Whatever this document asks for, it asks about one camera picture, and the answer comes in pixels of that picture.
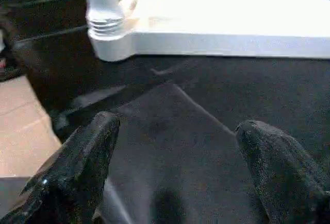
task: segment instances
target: black fabric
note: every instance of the black fabric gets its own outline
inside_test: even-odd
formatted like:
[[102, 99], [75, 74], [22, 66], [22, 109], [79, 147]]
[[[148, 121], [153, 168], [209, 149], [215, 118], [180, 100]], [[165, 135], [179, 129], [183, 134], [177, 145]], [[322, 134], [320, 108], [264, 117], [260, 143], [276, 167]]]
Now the black fabric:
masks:
[[120, 116], [107, 220], [267, 222], [233, 135], [250, 118], [297, 138], [329, 172], [328, 61], [136, 56], [107, 63], [87, 37], [85, 0], [6, 2], [0, 25], [59, 138], [99, 111]]

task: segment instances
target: black cloth surface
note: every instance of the black cloth surface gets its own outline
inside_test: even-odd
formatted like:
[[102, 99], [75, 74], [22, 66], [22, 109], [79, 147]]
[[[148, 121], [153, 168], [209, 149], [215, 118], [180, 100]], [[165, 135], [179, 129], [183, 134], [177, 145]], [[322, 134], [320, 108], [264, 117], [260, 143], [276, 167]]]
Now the black cloth surface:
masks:
[[233, 131], [258, 119], [330, 168], [330, 63], [193, 56], [97, 59], [85, 0], [6, 0], [0, 26], [64, 142], [99, 111], [121, 128], [103, 217], [118, 223], [264, 223]]

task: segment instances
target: white metal frame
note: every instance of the white metal frame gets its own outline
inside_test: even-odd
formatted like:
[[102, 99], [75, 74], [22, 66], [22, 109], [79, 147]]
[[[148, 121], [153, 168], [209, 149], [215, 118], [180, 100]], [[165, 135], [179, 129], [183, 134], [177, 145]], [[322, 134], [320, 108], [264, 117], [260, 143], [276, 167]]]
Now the white metal frame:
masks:
[[87, 0], [97, 56], [330, 59], [329, 0]]

